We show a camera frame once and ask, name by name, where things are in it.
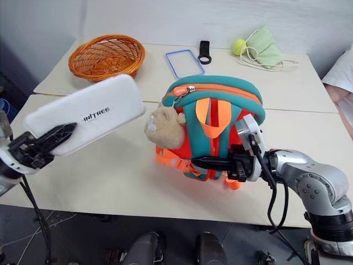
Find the white sleeve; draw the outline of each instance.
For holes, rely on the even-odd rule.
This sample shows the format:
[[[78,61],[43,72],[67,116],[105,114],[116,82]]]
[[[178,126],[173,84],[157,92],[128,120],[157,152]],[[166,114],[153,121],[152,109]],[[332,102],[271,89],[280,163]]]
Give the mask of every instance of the white sleeve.
[[[353,93],[353,44],[338,58],[322,82]]]

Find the blue plastic frame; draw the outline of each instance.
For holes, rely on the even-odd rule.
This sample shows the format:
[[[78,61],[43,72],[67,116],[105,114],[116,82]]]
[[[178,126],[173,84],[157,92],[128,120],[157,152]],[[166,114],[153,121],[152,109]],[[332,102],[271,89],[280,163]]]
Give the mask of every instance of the blue plastic frame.
[[[186,50],[168,52],[168,53],[165,54],[165,56],[166,56],[166,58],[167,58],[167,60],[168,60],[168,62],[169,62],[170,67],[171,67],[172,70],[173,70],[174,76],[175,76],[177,79],[181,79],[181,78],[183,78],[183,77],[185,77],[185,76],[179,77],[179,76],[176,74],[177,72],[175,71],[175,69],[174,69],[174,67],[173,67],[173,64],[172,64],[172,62],[170,61],[170,59],[169,59],[168,56],[171,55],[171,54],[178,54],[178,53],[180,53],[180,52],[189,52],[189,53],[191,53],[192,57],[193,57],[194,60],[195,60],[195,63],[198,65],[199,69],[201,70],[201,73],[198,73],[198,74],[196,74],[196,75],[194,75],[194,76],[202,76],[202,75],[205,73],[205,69],[202,67],[202,65],[200,64],[199,60],[196,58],[196,56],[194,55],[194,53],[193,53],[191,50],[186,49]]]

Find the white table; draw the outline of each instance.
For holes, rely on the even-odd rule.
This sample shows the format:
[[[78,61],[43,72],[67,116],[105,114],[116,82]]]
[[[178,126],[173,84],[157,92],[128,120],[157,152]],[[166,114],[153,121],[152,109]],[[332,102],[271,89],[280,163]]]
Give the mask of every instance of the white table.
[[[83,41],[76,41],[52,72],[34,90],[36,93],[68,95],[89,86],[87,80],[74,76],[68,68],[68,58]],[[159,102],[168,87],[176,81],[165,53],[191,49],[197,56],[198,48],[144,44],[146,58],[135,80],[142,98]],[[281,72],[256,70],[238,63],[230,50],[210,49],[212,62],[204,65],[206,75],[234,76],[253,83],[260,91],[265,109],[300,110],[307,112],[337,113],[307,55],[286,54],[299,62]]]
[[[54,100],[31,96],[13,122],[14,136],[23,132],[26,114]],[[199,182],[159,165],[154,145],[143,127],[156,103],[146,103],[146,114],[84,147],[55,160],[28,176],[39,207],[100,214],[159,216],[269,225],[266,217],[271,191],[258,180],[233,191],[218,181]],[[262,126],[267,148],[296,149],[322,163],[343,170],[353,183],[353,142],[338,114],[267,110]],[[353,198],[353,188],[348,193]],[[279,220],[283,209],[279,188],[273,210]],[[0,204],[30,206],[20,186],[0,198]],[[299,197],[290,192],[286,226],[309,227]]]

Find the backpack handle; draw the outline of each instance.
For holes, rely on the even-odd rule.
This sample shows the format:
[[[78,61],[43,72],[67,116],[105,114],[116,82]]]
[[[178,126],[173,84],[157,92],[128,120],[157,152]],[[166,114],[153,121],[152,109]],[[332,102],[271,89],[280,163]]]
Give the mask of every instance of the backpack handle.
[[[218,100],[218,126],[206,124],[207,113],[210,108],[210,98],[199,99],[196,102],[196,117],[199,120],[204,133],[209,138],[217,138],[229,125],[232,119],[232,105],[225,100]]]

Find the zipper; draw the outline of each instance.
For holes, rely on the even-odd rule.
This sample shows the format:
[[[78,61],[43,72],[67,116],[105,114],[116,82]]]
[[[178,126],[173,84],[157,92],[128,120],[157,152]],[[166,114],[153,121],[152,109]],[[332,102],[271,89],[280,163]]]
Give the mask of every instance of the zipper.
[[[162,101],[168,96],[176,96],[176,98],[173,101],[173,106],[174,106],[175,104],[179,103],[181,99],[187,96],[188,94],[192,92],[202,92],[202,91],[225,92],[233,95],[238,95],[238,96],[242,96],[244,98],[253,100],[259,103],[260,105],[262,105],[261,101],[256,95],[250,92],[244,91],[240,88],[228,87],[221,84],[193,84],[193,86],[184,85],[184,86],[175,87],[172,91],[168,92],[163,97]]]

